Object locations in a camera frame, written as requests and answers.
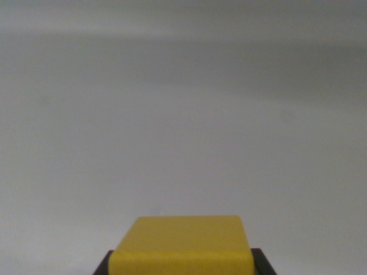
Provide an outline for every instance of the yellow cube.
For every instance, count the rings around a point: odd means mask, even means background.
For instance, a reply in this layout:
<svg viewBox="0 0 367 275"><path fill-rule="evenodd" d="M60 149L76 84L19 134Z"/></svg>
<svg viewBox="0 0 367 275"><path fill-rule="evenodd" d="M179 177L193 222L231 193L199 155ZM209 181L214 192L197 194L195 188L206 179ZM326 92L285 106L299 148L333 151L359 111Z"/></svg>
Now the yellow cube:
<svg viewBox="0 0 367 275"><path fill-rule="evenodd" d="M140 217L108 274L254 275L254 263L238 216Z"/></svg>

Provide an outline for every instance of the black base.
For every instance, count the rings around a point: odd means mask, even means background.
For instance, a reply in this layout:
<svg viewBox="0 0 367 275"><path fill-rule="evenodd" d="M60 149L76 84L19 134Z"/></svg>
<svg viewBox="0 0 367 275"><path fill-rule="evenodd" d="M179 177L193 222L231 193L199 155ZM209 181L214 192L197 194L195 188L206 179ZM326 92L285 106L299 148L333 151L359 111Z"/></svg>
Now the black base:
<svg viewBox="0 0 367 275"><path fill-rule="evenodd" d="M108 275L108 259L110 258L111 253L113 250L110 250L100 265L98 266L97 270L93 273L93 275ZM266 259L264 253L260 248L252 248L251 249L253 259L255 261L255 269L256 274L258 275L276 275L273 267L270 265L268 259Z"/></svg>

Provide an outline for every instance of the yellow foam block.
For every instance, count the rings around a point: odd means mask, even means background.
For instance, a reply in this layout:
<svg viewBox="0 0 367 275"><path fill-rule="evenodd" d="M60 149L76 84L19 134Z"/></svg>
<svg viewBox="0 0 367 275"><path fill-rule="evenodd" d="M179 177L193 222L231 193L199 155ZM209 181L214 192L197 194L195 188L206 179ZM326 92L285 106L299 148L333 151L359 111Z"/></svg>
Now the yellow foam block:
<svg viewBox="0 0 367 275"><path fill-rule="evenodd" d="M253 275L238 216L140 217L111 254L109 275Z"/></svg>

